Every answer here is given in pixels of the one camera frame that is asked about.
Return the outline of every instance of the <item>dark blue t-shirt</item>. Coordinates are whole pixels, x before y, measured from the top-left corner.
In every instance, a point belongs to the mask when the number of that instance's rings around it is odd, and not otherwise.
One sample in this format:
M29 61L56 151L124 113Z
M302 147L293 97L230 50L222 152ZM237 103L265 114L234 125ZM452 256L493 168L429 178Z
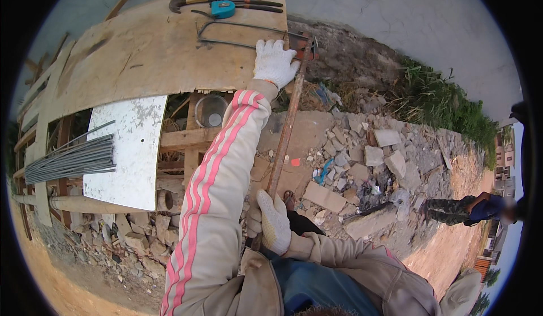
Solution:
M281 286L286 316L312 305L341 306L360 316L379 316L368 296L343 272L278 256L271 263Z
M505 207L505 202L503 197L490 194L489 200L482 200L471 209L470 219L471 220L483 220L486 219L491 214L499 214L500 211Z

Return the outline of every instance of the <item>gloved hand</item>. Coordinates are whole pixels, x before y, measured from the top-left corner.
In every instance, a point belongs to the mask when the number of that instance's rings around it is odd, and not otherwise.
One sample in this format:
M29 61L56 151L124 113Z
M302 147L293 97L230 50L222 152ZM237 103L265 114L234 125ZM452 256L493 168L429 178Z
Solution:
M275 201L266 191L260 189L256 193L255 204L247 212L247 236L255 238L263 230L262 244L279 256L284 255L290 246L290 223L287 217L287 207L275 194Z
M290 63L296 56L296 51L283 50L284 44L282 40L268 40L266 43L259 40L256 43L254 78L271 81L277 86L277 90L293 80L300 68L299 61Z

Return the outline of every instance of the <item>rusty metal pipe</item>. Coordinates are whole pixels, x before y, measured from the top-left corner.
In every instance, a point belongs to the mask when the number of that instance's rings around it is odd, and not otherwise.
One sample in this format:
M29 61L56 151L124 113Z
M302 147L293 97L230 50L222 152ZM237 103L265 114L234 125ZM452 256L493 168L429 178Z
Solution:
M281 170L283 170L283 162L287 155L288 143L290 141L290 135L292 133L292 127L294 126L294 120L298 111L298 103L302 95L303 80L305 78L305 70L307 68L307 61L311 53L310 46L313 44L313 37L307 39L307 46L303 51L302 63L300 65L300 72L294 82L294 91L290 96L290 103L288 105L287 116L285 117L285 123L283 124L283 130L281 131L281 138L279 139L279 145L277 146L277 154L275 161L271 168L270 181L266 192L270 195L272 200L275 200L275 193L277 192L277 185L279 184L279 177L281 176ZM262 232L259 233L251 243L251 250L259 251L262 244Z

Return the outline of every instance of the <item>beige jacket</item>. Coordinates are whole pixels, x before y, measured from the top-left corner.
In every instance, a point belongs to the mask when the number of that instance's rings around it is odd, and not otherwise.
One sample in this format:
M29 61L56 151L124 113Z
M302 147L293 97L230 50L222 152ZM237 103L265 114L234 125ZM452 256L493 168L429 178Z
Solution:
M273 86L253 82L254 89ZM246 249L238 273L242 232L239 217L249 188L260 131L271 113L265 97L237 91L223 129L186 187L180 242L167 265L161 315L283 315L281 291L271 263ZM383 246L292 233L284 257L311 261L346 273L383 315L439 315L428 282L410 272Z

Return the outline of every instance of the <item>tape measure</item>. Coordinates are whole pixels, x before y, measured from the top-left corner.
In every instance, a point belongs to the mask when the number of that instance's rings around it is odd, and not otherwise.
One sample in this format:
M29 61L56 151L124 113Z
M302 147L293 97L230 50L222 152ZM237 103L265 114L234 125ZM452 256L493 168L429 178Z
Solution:
M230 18L235 10L236 5L232 1L220 0L211 3L211 15L217 19Z

